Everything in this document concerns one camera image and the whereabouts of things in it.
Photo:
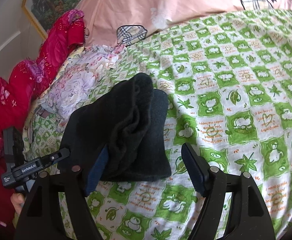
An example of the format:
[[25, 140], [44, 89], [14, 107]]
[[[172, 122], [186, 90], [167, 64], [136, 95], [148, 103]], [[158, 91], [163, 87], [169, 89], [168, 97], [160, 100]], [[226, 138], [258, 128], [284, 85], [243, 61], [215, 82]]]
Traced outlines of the left hand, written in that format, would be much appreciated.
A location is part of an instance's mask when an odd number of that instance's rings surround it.
[[25, 203], [25, 197], [21, 193], [14, 193], [11, 195], [11, 203], [15, 209], [15, 212], [20, 215], [23, 205]]

